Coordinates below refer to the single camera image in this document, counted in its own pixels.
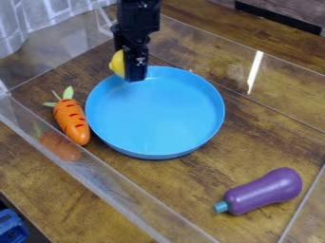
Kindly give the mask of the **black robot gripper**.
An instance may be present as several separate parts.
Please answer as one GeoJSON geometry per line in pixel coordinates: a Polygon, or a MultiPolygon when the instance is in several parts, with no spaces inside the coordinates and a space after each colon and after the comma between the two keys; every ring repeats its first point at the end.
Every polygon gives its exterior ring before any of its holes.
{"type": "Polygon", "coordinates": [[[111,27],[113,49],[123,48],[124,80],[145,79],[149,34],[160,30],[163,0],[116,0],[116,23],[111,27]]]}

